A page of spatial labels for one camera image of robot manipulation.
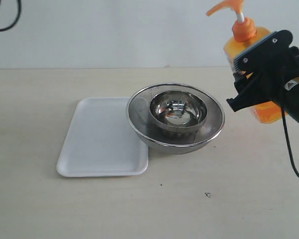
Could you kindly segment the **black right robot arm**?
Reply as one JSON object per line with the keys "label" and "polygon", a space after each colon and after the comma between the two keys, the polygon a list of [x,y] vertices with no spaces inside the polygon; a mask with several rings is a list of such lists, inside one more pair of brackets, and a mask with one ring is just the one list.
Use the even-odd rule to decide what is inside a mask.
{"label": "black right robot arm", "polygon": [[274,102],[299,123],[299,48],[292,41],[290,31],[274,31],[233,58],[233,111]]}

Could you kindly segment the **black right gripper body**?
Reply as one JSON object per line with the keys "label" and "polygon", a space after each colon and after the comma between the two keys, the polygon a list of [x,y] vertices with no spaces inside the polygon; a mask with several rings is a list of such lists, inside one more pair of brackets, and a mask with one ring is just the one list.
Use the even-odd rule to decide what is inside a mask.
{"label": "black right gripper body", "polygon": [[268,74],[277,77],[277,105],[282,103],[281,90],[283,85],[290,79],[299,76],[299,48],[289,47],[288,50],[278,54],[267,61],[263,66],[254,72],[236,72],[234,74],[246,75],[249,78],[252,74]]}

